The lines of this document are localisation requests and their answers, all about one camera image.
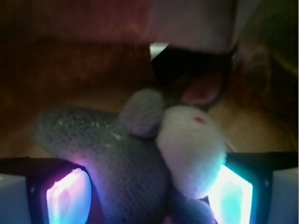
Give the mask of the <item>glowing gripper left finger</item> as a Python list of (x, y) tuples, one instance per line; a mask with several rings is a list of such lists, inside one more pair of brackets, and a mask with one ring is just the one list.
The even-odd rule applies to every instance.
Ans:
[(103, 214), (83, 166), (57, 158), (2, 158), (0, 222), (101, 224)]

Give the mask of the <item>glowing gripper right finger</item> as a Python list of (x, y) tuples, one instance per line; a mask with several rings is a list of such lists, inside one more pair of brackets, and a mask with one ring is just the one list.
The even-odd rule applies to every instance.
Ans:
[(297, 224), (298, 153), (228, 153), (208, 201), (218, 224)]

